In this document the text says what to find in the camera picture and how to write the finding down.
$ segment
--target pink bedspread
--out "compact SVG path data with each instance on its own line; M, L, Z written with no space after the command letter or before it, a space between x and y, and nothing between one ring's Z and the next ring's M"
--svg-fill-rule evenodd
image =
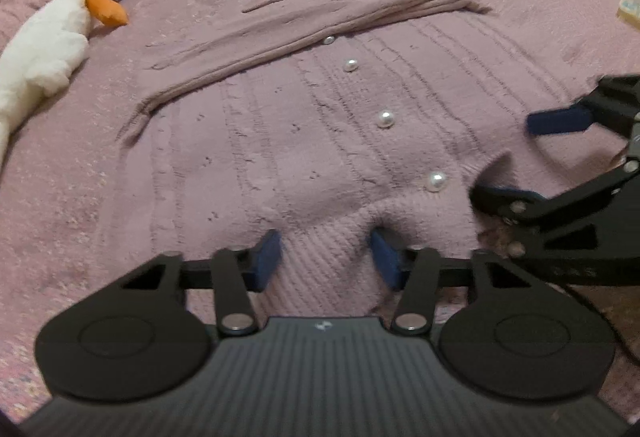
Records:
M224 16L240 1L124 0L130 25L109 34L96 30L90 59L68 93L17 136L0 184L0 407L12 417L46 398L31 358L39 327L119 273L117 265L97 264L93 235L113 169L114 137L133 107L138 53L212 13ZM639 70L640 33L615 19L618 0L480 1L519 28L528 52L560 58L584 80ZM635 337L638 290L597 295L625 335ZM640 381L623 362L616 367L604 395L633 417Z

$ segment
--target logo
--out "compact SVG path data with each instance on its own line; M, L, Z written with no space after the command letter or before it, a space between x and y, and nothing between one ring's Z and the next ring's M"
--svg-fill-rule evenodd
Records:
M318 329L319 331L325 332L327 330L329 330L331 327L333 327L334 324L332 324L331 322L328 322L327 320L317 323L316 324L316 329Z

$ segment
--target ribbed black surface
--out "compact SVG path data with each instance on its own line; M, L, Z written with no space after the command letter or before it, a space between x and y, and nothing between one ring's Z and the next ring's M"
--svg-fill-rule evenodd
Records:
M271 319L225 340L177 390L126 406L55 399L29 437L615 437L625 423L596 398L510 406L452 378L423 340L378 319Z

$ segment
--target black circular pad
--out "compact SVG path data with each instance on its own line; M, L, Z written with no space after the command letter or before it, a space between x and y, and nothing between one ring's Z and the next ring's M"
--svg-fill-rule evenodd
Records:
M438 344L462 379L523 401L597 393L615 352L599 316L544 285L481 296L449 319Z
M90 297L45 325L35 354L49 390L124 403L170 390L202 366L204 325L177 302L145 293Z

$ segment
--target screw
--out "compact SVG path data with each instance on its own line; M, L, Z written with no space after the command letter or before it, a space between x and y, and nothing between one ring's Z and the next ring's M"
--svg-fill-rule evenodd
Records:
M396 325L406 331L417 331L427 325L427 318L421 314L407 312L396 318Z
M627 173L637 172L638 168L640 168L640 163L635 159L631 159L625 162L625 165L623 166L623 168Z
M524 247L522 242L514 241L507 246L507 253L510 257L520 258L524 257L525 253L527 253L527 249Z
M248 314L236 312L228 314L222 319L222 325L230 331L244 331L254 324L254 319Z
M524 211L527 209L527 203L524 201L512 202L510 208L513 213L524 213Z

